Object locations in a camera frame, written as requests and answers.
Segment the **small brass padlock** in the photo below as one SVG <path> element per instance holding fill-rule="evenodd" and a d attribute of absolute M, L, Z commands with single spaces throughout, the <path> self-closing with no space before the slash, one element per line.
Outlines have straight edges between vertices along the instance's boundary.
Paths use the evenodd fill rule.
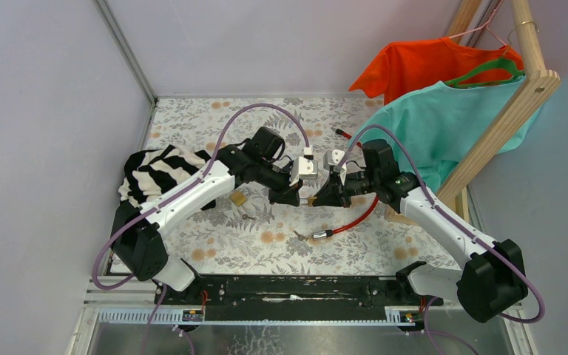
<path fill-rule="evenodd" d="M 315 196 L 301 197 L 300 204 L 305 206 L 313 206 L 316 199 L 317 198 Z"/>

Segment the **large brass padlock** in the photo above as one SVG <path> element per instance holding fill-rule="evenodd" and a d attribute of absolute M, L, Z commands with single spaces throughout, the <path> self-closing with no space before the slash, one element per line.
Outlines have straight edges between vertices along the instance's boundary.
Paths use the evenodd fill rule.
<path fill-rule="evenodd" d="M 249 197 L 251 194 L 247 191 L 242 189 L 236 189 L 229 195 L 229 200 L 233 203 L 234 206 L 240 208 L 243 204 L 249 201 Z"/>

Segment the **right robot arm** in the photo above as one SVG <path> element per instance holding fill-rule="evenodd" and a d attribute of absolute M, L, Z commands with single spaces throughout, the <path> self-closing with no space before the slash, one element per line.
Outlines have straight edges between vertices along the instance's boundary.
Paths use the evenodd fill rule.
<path fill-rule="evenodd" d="M 399 168 L 391 145 L 382 140 L 362 146 L 365 165 L 347 172 L 346 153 L 333 149 L 323 157 L 328 180 L 313 197 L 313 206 L 348 207 L 353 197 L 374 194 L 379 201 L 422 227 L 456 261 L 457 269 L 426 262 L 402 269 L 394 286 L 396 298 L 412 305 L 422 296 L 459 303 L 484 323 L 528 295 L 524 263 L 512 240 L 499 242 L 447 209 L 412 172 Z"/>

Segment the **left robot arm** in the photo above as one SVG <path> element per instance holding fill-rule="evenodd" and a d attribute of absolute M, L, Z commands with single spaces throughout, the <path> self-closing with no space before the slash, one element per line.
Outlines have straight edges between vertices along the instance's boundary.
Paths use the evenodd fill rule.
<path fill-rule="evenodd" d="M 312 149 L 306 147 L 287 166 L 275 166 L 272 160 L 282 144 L 279 135 L 261 127 L 240 146 L 223 147 L 206 166 L 160 197 L 140 206 L 122 202 L 112 225 L 114 255 L 133 278 L 161 282 L 179 302 L 194 302 L 200 293 L 195 272 L 169 256 L 165 239 L 188 217 L 244 183 L 267 187 L 270 203 L 298 206 L 305 174 L 314 175 L 316 164 Z"/>

